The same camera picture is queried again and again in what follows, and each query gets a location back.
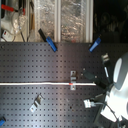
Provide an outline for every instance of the small metal part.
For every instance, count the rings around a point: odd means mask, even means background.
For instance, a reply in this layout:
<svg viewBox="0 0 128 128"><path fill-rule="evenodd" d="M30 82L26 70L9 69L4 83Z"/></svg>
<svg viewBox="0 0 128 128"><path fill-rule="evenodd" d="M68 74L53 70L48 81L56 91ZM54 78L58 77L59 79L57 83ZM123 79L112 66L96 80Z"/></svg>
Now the small metal part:
<svg viewBox="0 0 128 128"><path fill-rule="evenodd" d="M71 71L70 78L71 78L71 83L76 83L76 71ZM76 85L71 85L70 90L75 91Z"/></svg>
<svg viewBox="0 0 128 128"><path fill-rule="evenodd" d="M38 95L38 97L34 101L34 104L30 107L30 111L34 113L35 110L41 105L42 101L43 97L41 95Z"/></svg>
<svg viewBox="0 0 128 128"><path fill-rule="evenodd" d="M105 55L102 55L101 58L102 58L103 63L105 63L105 62L110 60L109 56L108 56L108 53L106 53Z"/></svg>
<svg viewBox="0 0 128 128"><path fill-rule="evenodd" d="M30 108L30 111L31 111L32 113L34 113L34 112L36 111L36 109L37 109L36 105L33 104L33 105L31 106L31 108Z"/></svg>
<svg viewBox="0 0 128 128"><path fill-rule="evenodd" d="M38 95L38 97L37 97L37 102L39 103L39 105L41 105L42 104L42 101L44 100L43 99L43 97L41 96L41 95Z"/></svg>

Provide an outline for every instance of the cable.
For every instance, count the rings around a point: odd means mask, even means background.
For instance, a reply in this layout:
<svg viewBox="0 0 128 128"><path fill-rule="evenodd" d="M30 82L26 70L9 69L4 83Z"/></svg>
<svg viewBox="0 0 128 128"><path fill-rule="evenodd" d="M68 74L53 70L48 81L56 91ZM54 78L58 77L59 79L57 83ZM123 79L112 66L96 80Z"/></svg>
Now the cable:
<svg viewBox="0 0 128 128"><path fill-rule="evenodd" d="M7 42L7 40L5 40L3 37L1 37L1 39L3 39L5 42Z"/></svg>
<svg viewBox="0 0 128 128"><path fill-rule="evenodd" d="M120 125L119 119L116 117L115 112L109 107L109 105L107 105L106 103L102 103L102 102L95 102L95 104L100 104L100 105L102 104L102 105L107 106L110 109L110 111L112 112L112 114L114 115L114 117L116 118L116 120L117 120L117 127L122 128L122 126Z"/></svg>
<svg viewBox="0 0 128 128"><path fill-rule="evenodd" d="M24 39L24 36L23 36L23 33L22 33L22 31L21 31L21 37L22 37L22 39L23 39L23 42L25 42L25 39Z"/></svg>

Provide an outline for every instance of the metal rod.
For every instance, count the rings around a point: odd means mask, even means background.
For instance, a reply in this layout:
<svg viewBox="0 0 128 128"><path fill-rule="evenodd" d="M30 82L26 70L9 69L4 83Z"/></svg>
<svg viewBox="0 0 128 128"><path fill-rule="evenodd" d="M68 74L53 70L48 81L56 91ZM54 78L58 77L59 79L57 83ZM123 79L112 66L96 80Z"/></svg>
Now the metal rod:
<svg viewBox="0 0 128 128"><path fill-rule="evenodd" d="M89 43L90 42L90 10L89 10L89 5L90 5L90 2L89 2L90 0L86 0L86 21L85 21L85 23L86 23L86 27L85 27L85 34L86 34L86 36L85 36L85 42L86 43Z"/></svg>
<svg viewBox="0 0 128 128"><path fill-rule="evenodd" d="M28 17L27 18L27 26L26 26L26 28L27 28L27 32L26 32L26 41L27 41L27 38L28 38L28 36L29 36L29 30L30 30L30 26L29 26L29 23L30 23L30 0L26 0L26 8L25 8L25 10L26 10L26 16Z"/></svg>
<svg viewBox="0 0 128 128"><path fill-rule="evenodd" d="M54 32L54 41L58 42L58 0L55 0L55 15L54 15L54 24L55 24L55 32Z"/></svg>
<svg viewBox="0 0 128 128"><path fill-rule="evenodd" d="M2 0L0 0L0 7L1 7L1 1ZM0 19L1 19L1 8L0 8ZM0 20L0 26L1 26L1 20ZM1 36L1 28L0 28L0 36ZM1 37L0 37L1 38Z"/></svg>
<svg viewBox="0 0 128 128"><path fill-rule="evenodd" d="M93 42L93 0L89 0L90 2L90 8L89 8L89 13L90 13L90 43Z"/></svg>
<svg viewBox="0 0 128 128"><path fill-rule="evenodd" d="M42 82L42 83L0 83L0 86L8 85L79 85L79 86L96 86L94 83L52 83L52 82Z"/></svg>
<svg viewBox="0 0 128 128"><path fill-rule="evenodd" d="M58 43L61 42L61 0L58 0Z"/></svg>
<svg viewBox="0 0 128 128"><path fill-rule="evenodd" d="M81 34L80 43L84 42L84 0L81 0Z"/></svg>

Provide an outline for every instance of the black object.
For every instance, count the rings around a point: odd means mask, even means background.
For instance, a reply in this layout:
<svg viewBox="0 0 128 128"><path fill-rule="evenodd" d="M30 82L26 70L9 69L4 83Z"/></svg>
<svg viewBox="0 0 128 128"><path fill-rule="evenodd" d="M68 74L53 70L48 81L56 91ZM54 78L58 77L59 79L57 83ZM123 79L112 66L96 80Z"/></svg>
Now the black object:
<svg viewBox="0 0 128 128"><path fill-rule="evenodd" d="M19 9L22 8L22 3L23 3L23 0L19 0Z"/></svg>
<svg viewBox="0 0 128 128"><path fill-rule="evenodd" d="M1 5L4 4L5 5L6 3L6 0L2 0L1 1ZM5 10L4 9L1 9L1 18L4 18L4 15L5 15Z"/></svg>
<svg viewBox="0 0 128 128"><path fill-rule="evenodd" d="M40 36L42 37L42 39L44 40L44 42L47 42L47 41L46 41L46 37L45 37L45 35L44 35L42 29L39 29L38 32L39 32Z"/></svg>
<svg viewBox="0 0 128 128"><path fill-rule="evenodd" d="M102 89L106 89L108 84L102 81L101 79L97 78L97 76L93 75L92 73L84 70L83 71L84 77L89 79L91 82L94 82L97 86L101 87Z"/></svg>
<svg viewBox="0 0 128 128"><path fill-rule="evenodd" d="M105 69L106 77L108 79L108 83L112 84L113 83L114 68L111 65L108 54L102 55L101 59L102 59L102 64L103 64L104 69Z"/></svg>

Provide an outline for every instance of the wire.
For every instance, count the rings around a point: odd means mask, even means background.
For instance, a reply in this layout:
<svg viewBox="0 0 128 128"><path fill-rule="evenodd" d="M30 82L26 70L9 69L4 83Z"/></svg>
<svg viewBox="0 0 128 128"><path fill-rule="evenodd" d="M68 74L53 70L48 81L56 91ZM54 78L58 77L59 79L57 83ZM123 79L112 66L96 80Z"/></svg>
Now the wire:
<svg viewBox="0 0 128 128"><path fill-rule="evenodd" d="M23 39L23 42L25 42L25 39L24 39L24 36L23 36L23 33L22 33L22 31L21 31L21 37L22 37L22 39Z"/></svg>
<svg viewBox="0 0 128 128"><path fill-rule="evenodd" d="M116 120L117 120L117 127L122 128L121 125L120 125L119 119L116 117L115 112L110 108L109 105L107 105L106 103L102 103L102 102L95 102L95 104L100 104L100 105L102 104L102 105L107 106L110 109L110 111L112 112L112 114L114 115L114 117L116 118Z"/></svg>
<svg viewBox="0 0 128 128"><path fill-rule="evenodd" d="M13 39L13 41L12 41L12 42L14 42L14 41L15 41L15 39L16 39L16 36L14 36L14 39Z"/></svg>
<svg viewBox="0 0 128 128"><path fill-rule="evenodd" d="M7 42L7 40L5 40L3 37L1 37L1 39L3 39L5 42Z"/></svg>

